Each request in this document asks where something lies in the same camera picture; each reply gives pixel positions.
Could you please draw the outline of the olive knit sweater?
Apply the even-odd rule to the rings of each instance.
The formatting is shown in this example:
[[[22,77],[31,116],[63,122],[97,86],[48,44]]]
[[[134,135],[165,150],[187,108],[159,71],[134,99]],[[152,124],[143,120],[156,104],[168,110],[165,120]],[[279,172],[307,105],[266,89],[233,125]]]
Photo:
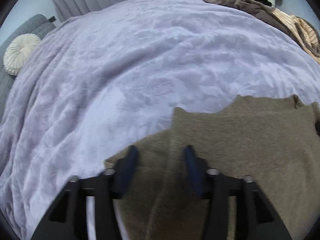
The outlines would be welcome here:
[[[117,208],[128,239],[199,239],[206,201],[187,181],[183,149],[223,174],[252,176],[293,239],[319,217],[319,105],[238,96],[214,113],[174,110],[170,129],[136,142],[139,163]]]

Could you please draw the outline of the lavender plush bed blanket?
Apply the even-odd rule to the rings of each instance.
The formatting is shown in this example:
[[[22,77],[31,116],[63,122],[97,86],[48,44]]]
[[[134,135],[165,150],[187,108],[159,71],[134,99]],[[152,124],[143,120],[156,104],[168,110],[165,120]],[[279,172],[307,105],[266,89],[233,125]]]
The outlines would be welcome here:
[[[1,122],[1,211],[31,239],[71,176],[238,96],[319,103],[319,64],[278,29],[203,0],[129,0],[68,19],[22,67]]]

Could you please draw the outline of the round cream pleated cushion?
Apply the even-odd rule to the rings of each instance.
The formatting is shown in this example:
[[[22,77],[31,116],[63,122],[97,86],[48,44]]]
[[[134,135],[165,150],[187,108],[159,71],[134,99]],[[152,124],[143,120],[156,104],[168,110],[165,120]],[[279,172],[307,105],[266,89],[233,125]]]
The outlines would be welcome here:
[[[13,39],[3,56],[5,71],[17,76],[40,42],[41,39],[35,34],[22,34]]]

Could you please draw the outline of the brown striped garment pile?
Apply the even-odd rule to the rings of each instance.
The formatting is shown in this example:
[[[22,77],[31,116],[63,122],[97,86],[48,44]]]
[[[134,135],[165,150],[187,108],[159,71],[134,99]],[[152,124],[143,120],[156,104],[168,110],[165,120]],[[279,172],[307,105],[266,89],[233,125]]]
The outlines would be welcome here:
[[[243,11],[278,29],[319,62],[319,33],[307,20],[275,8],[270,0],[203,0]]]

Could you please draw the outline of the grey quilted headboard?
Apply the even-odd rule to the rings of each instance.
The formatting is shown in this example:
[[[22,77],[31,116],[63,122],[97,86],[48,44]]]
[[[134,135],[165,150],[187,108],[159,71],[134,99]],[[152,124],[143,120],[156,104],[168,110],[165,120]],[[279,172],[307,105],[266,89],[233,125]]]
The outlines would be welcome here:
[[[18,27],[1,45],[1,115],[16,76],[40,41],[54,29],[52,22],[37,14]]]

